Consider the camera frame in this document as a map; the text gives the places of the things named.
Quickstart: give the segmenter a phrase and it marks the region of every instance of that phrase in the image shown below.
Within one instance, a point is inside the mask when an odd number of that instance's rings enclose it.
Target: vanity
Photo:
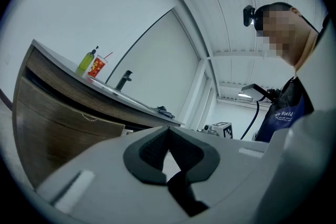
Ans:
[[[13,130],[34,188],[90,146],[121,136],[124,129],[182,124],[90,78],[36,40],[31,43],[15,85]]]

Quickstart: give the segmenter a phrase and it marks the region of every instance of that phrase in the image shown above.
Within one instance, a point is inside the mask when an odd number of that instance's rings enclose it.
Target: white column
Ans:
[[[177,117],[177,120],[184,124],[186,124],[190,116],[191,110],[196,100],[197,93],[200,90],[199,88],[201,86],[202,78],[204,75],[206,61],[207,60],[205,59],[202,59],[199,61],[193,82],[191,83],[191,86],[188,92],[188,95],[184,101],[181,112],[179,116]]]
[[[195,117],[193,118],[192,124],[190,125],[189,129],[193,129],[195,131],[197,130],[197,127],[200,124],[202,115],[206,107],[206,101],[208,99],[212,83],[212,79],[207,79],[201,100],[199,102],[198,108],[196,109]]]
[[[206,106],[205,106],[201,121],[200,121],[197,129],[202,129],[204,127],[204,124],[205,124],[206,118],[209,115],[211,103],[212,103],[212,100],[213,100],[215,94],[216,94],[215,89],[213,87],[211,87],[210,93],[209,93],[209,96],[208,96],[208,100],[206,101]]]

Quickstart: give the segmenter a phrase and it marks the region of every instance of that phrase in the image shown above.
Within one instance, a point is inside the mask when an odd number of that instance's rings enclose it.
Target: soap bottle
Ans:
[[[83,58],[82,62],[80,62],[79,64],[79,68],[82,70],[87,70],[87,68],[89,67],[89,65],[91,64],[92,60],[94,59],[95,53],[96,53],[96,49],[92,50],[91,52],[88,52],[85,57]]]

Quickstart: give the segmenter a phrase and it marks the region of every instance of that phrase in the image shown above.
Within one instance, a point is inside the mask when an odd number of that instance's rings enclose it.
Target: countertop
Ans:
[[[160,114],[158,112],[156,112],[155,110],[152,109],[148,109],[145,106],[142,105],[138,105],[136,103],[133,103],[129,100],[127,100],[126,98],[120,96],[120,95],[115,95],[113,94],[111,91],[109,91],[108,89],[104,88],[103,86],[99,86],[97,84],[95,84],[87,75],[87,72],[81,70],[78,68],[78,65],[71,62],[70,60],[66,59],[65,57],[57,54],[56,52],[54,52],[53,50],[49,49],[48,47],[42,45],[41,43],[39,43],[36,40],[33,40],[32,42],[32,46],[34,46],[37,50],[39,50],[48,60],[50,60],[53,64],[55,64],[58,68],[60,68],[61,70],[63,70],[65,73],[67,73],[68,75],[72,76],[74,79],[78,80],[79,82],[85,84],[86,86],[90,87],[91,89],[104,94],[105,96],[120,102],[124,105],[127,105],[131,108],[137,109],[139,111],[142,111],[144,113],[147,113],[148,115],[152,115],[155,116],[157,118],[169,121],[169,122],[173,122],[176,124],[181,124],[184,125],[184,123],[179,122],[175,119],[171,119],[163,114]]]

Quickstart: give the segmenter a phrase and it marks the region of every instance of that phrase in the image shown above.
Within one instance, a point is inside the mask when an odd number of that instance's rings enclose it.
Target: ceiling light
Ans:
[[[239,93],[238,95],[241,96],[241,97],[249,97],[249,98],[252,98],[251,96],[248,96],[248,95],[243,94],[243,93]]]

